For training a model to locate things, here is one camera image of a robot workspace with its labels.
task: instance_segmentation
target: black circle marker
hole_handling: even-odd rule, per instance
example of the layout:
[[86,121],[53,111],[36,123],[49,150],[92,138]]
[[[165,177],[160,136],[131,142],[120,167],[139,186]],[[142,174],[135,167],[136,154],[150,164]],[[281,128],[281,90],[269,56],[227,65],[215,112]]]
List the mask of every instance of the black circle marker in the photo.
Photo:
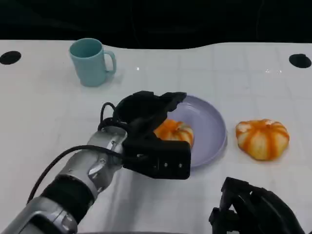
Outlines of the black circle marker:
[[289,56],[289,62],[299,68],[308,68],[311,66],[311,60],[304,54]]
[[18,51],[9,51],[1,55],[0,63],[3,65],[10,65],[16,63],[21,58],[21,53]]

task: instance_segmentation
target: mug handle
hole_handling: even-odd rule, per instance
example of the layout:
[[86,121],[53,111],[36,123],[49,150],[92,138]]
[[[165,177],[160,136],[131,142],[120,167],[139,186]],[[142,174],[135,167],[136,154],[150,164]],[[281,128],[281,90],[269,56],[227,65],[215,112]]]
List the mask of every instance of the mug handle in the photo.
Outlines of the mug handle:
[[113,69],[112,71],[107,71],[107,73],[109,75],[113,75],[116,73],[116,69],[117,69],[117,63],[116,63],[116,58],[115,58],[115,54],[112,52],[112,51],[109,51],[109,50],[104,50],[104,53],[109,55],[111,58],[112,58],[112,61],[113,61]]

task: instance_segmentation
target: orange striped pumpkin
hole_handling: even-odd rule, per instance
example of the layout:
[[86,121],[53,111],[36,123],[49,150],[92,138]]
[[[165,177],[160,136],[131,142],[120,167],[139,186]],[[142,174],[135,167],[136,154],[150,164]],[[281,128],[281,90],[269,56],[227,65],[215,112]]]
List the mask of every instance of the orange striped pumpkin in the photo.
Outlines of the orange striped pumpkin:
[[236,137],[241,150],[257,160],[281,156],[289,143],[289,134],[280,122],[269,119],[240,122]]
[[194,142],[194,134],[191,127],[182,121],[166,119],[158,128],[154,130],[156,136],[162,140],[183,140],[187,141],[191,147]]

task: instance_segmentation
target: robotic arm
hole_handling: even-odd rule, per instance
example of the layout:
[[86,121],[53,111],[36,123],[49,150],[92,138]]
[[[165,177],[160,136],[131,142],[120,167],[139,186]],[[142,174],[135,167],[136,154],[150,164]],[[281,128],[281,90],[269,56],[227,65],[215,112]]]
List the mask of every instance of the robotic arm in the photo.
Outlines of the robotic arm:
[[[187,179],[190,145],[162,141],[153,133],[167,112],[185,97],[186,93],[155,96],[141,91],[122,100],[116,108],[106,103],[98,131],[88,144],[68,160],[39,197],[32,199],[33,190],[27,206],[2,234],[76,234],[98,194],[110,185],[121,167],[152,178]],[[106,105],[114,108],[114,114],[103,120]]]
[[[116,108],[105,103],[98,131],[88,145],[73,147],[80,151],[40,196],[32,199],[36,189],[32,190],[27,206],[2,234],[76,234],[98,194],[110,185],[121,167],[152,178],[187,179],[190,145],[162,141],[153,133],[167,112],[185,97],[186,93],[155,96],[141,91],[126,97]],[[103,120],[106,105],[112,106],[114,113]],[[291,209],[274,193],[229,177],[221,191],[220,206],[209,218],[213,234],[304,234]],[[232,205],[236,213],[230,210]]]

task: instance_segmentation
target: black cable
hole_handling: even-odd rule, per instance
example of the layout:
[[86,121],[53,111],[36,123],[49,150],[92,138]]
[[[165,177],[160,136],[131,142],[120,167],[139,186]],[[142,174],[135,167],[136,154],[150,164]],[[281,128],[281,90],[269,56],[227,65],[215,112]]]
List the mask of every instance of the black cable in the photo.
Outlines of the black cable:
[[104,116],[104,109],[106,106],[110,106],[113,108],[113,110],[115,111],[116,107],[114,106],[114,104],[112,104],[111,102],[106,102],[103,104],[102,109],[101,109],[101,115],[100,115],[100,122],[103,121],[103,116]]
[[115,156],[117,158],[123,159],[123,160],[131,160],[131,161],[138,161],[139,160],[144,160],[145,157],[139,157],[139,158],[130,158],[130,157],[123,157],[121,154],[116,153],[114,151],[111,151],[109,149],[106,149],[104,147],[100,147],[100,146],[96,146],[96,145],[79,145],[79,146],[74,146],[68,150],[65,150],[63,153],[61,153],[59,156],[57,156],[51,163],[49,166],[47,166],[47,168],[43,171],[43,173],[40,175],[40,177],[38,178],[38,180],[36,181],[34,187],[32,188],[30,195],[28,197],[27,200],[27,204],[34,198],[35,193],[39,187],[39,185],[42,183],[43,179],[45,178],[45,176],[49,173],[49,171],[52,169],[52,167],[54,167],[62,158],[64,158],[66,155],[68,155],[69,153],[73,152],[73,151],[77,151],[77,150],[94,150],[94,151],[98,151],[100,153],[106,153],[106,154],[110,154],[112,156]]

